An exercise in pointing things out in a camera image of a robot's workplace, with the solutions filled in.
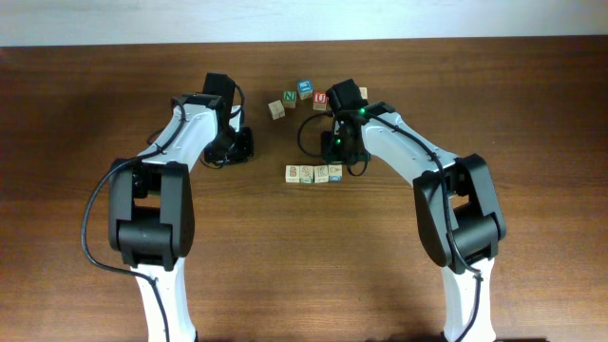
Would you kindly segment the blue letter D block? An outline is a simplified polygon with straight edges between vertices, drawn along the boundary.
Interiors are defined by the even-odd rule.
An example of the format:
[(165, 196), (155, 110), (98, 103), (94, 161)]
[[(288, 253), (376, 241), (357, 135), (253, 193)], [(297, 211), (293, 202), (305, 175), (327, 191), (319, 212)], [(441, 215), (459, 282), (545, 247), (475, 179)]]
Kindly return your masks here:
[(341, 182), (343, 180), (343, 167), (341, 164), (329, 164), (329, 182)]

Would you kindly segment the ice cream cone block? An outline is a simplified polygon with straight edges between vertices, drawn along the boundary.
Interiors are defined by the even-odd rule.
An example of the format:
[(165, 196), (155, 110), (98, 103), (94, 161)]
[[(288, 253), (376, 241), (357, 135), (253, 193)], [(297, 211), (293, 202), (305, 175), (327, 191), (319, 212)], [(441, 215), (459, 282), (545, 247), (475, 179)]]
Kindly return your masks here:
[(318, 165), (313, 168), (314, 171), (314, 182), (328, 182), (329, 181), (329, 167), (327, 165)]

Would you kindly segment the red letter I block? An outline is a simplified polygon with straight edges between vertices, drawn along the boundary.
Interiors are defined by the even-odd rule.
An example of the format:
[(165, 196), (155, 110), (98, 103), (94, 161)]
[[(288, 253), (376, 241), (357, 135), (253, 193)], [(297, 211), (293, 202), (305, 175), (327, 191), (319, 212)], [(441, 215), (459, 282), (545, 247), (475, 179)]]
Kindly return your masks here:
[(314, 168), (311, 165), (300, 165), (299, 177), (303, 183), (314, 183)]

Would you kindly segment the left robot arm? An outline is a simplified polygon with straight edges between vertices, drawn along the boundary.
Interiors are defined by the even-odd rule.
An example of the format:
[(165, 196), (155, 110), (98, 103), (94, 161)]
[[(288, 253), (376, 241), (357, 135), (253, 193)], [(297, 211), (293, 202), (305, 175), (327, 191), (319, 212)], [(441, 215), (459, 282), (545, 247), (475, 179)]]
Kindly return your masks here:
[(116, 160), (109, 176), (108, 240), (136, 278), (151, 341), (195, 341), (185, 286), (194, 241), (190, 173), (247, 162), (253, 133), (244, 126), (243, 94), (226, 74), (209, 73), (202, 91), (173, 99), (171, 120), (142, 153)]

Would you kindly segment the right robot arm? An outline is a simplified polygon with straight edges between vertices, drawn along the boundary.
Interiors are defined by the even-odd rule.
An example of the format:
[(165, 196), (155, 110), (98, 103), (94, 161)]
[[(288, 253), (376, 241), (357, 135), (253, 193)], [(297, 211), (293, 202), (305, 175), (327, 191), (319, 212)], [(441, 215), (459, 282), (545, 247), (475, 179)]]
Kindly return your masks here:
[(444, 284), (443, 339), (495, 340), (490, 278), (506, 225), (485, 160), (436, 146), (390, 104), (369, 103), (352, 79), (326, 96), (333, 117), (322, 143), (326, 160), (351, 166), (375, 156), (413, 189), (419, 239)]

